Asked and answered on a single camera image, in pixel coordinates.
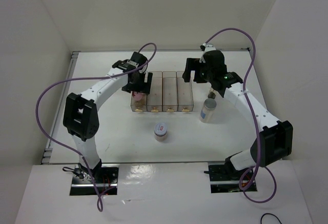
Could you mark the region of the pink cap spice bottle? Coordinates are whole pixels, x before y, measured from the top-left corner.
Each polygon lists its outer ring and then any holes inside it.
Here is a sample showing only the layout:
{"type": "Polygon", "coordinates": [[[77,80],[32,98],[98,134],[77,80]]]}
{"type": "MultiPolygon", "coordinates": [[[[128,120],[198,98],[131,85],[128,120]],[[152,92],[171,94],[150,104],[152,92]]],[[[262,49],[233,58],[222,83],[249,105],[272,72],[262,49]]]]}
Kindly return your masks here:
{"type": "Polygon", "coordinates": [[[146,104],[146,95],[140,92],[132,92],[132,106],[141,109],[146,104]]]}

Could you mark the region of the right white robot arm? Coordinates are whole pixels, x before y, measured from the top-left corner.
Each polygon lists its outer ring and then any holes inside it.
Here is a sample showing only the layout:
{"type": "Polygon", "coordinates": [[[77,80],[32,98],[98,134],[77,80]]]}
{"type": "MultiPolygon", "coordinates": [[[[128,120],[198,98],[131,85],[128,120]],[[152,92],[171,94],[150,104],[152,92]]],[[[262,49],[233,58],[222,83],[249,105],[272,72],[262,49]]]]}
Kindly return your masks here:
{"type": "Polygon", "coordinates": [[[182,75],[184,82],[210,83],[211,88],[255,126],[256,139],[252,146],[225,159],[224,173],[237,179],[250,167],[265,167],[292,152],[293,126],[272,115],[247,89],[244,80],[229,72],[224,55],[219,50],[205,52],[201,58],[187,58],[182,75]]]}

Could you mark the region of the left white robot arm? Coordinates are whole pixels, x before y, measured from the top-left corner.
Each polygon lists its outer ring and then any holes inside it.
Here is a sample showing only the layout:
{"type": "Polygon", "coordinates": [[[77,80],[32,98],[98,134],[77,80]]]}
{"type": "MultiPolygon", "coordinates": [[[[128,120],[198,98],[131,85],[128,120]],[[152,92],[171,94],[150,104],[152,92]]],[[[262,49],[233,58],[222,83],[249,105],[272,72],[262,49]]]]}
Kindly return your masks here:
{"type": "Polygon", "coordinates": [[[72,136],[79,152],[78,166],[89,182],[102,177],[102,162],[98,155],[95,135],[99,129],[98,112],[118,90],[148,95],[152,74],[146,76],[149,60],[133,52],[126,60],[115,62],[109,72],[82,93],[70,93],[66,98],[63,125],[72,136]]]}

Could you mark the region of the clear organizer bin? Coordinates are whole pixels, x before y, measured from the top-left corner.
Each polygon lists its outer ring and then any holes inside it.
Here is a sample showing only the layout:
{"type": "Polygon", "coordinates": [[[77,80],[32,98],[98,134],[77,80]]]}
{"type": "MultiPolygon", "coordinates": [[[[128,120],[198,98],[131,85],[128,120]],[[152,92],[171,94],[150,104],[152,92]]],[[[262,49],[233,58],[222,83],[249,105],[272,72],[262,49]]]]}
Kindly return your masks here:
{"type": "Polygon", "coordinates": [[[191,112],[194,108],[192,84],[182,78],[183,72],[177,71],[178,112],[191,112]]]}
{"type": "Polygon", "coordinates": [[[177,74],[174,71],[162,73],[162,109],[164,112],[177,112],[177,74]]]}
{"type": "Polygon", "coordinates": [[[144,73],[135,72],[132,74],[131,93],[132,93],[132,108],[135,112],[146,111],[147,101],[147,71],[144,73]]]}
{"type": "Polygon", "coordinates": [[[152,72],[150,94],[147,96],[147,111],[162,112],[162,72],[152,72]]]}

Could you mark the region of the gold black cap bottle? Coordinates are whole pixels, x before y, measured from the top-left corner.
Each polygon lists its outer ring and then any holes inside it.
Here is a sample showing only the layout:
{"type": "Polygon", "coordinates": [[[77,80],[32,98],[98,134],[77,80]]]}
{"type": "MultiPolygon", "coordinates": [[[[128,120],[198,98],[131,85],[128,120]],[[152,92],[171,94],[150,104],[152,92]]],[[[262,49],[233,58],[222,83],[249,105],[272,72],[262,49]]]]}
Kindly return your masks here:
{"type": "Polygon", "coordinates": [[[215,99],[217,96],[218,92],[214,90],[213,88],[210,88],[209,93],[208,93],[208,98],[215,99]]]}

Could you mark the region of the silver lid blue label jar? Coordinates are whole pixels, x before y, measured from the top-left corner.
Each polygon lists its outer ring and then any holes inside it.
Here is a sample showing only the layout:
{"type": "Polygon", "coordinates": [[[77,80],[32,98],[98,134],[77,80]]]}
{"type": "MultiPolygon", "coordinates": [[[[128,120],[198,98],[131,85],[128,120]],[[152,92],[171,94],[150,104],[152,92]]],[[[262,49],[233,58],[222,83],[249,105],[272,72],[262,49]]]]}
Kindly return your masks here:
{"type": "Polygon", "coordinates": [[[214,111],[217,107],[217,102],[215,99],[212,98],[207,98],[204,102],[203,102],[203,106],[200,112],[200,121],[203,123],[209,123],[214,111]]]}

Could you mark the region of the red label spice jar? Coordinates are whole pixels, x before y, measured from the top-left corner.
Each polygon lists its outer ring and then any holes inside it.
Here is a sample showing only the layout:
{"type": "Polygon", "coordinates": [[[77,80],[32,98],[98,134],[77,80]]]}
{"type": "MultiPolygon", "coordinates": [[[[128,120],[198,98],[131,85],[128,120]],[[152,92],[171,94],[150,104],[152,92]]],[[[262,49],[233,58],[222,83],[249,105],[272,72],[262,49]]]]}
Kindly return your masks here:
{"type": "Polygon", "coordinates": [[[166,140],[168,135],[168,126],[166,123],[157,123],[154,127],[154,137],[157,141],[166,140]]]}

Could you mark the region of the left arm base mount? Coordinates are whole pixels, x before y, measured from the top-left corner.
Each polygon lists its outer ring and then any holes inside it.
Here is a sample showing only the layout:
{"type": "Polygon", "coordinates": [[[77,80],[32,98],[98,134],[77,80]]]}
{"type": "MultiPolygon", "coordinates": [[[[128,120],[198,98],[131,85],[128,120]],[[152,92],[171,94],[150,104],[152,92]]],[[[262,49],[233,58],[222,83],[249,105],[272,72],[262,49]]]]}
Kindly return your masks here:
{"type": "MultiPolygon", "coordinates": [[[[96,195],[90,175],[81,170],[78,165],[74,168],[63,167],[62,170],[67,173],[72,173],[70,196],[96,195]]],[[[119,165],[102,165],[102,168],[97,172],[94,178],[99,193],[116,195],[118,175],[119,165]]]]}

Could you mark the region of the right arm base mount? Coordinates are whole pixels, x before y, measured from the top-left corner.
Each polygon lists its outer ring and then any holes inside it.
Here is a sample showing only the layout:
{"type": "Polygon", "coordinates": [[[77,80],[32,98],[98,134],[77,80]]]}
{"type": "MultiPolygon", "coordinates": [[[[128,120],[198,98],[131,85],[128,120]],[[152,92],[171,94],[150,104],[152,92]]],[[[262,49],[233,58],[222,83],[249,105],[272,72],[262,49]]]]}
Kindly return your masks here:
{"type": "Polygon", "coordinates": [[[209,162],[204,174],[209,177],[211,193],[241,192],[239,180],[246,171],[228,171],[223,162],[209,162]]]}

